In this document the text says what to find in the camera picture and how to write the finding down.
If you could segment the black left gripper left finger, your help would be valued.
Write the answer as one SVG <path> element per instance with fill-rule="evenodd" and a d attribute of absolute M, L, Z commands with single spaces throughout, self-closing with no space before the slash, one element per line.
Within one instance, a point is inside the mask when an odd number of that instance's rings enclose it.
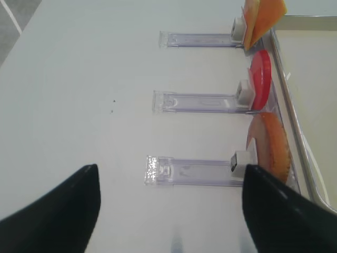
<path fill-rule="evenodd" d="M 101 208 L 98 166 L 1 220 L 1 252 L 85 252 Z"/>

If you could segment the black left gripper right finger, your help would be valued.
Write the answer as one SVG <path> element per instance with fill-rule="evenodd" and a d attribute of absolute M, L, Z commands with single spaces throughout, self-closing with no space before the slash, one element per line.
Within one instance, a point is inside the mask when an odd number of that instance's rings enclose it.
<path fill-rule="evenodd" d="M 336 215 L 247 165 L 243 215 L 258 252 L 336 252 Z"/>

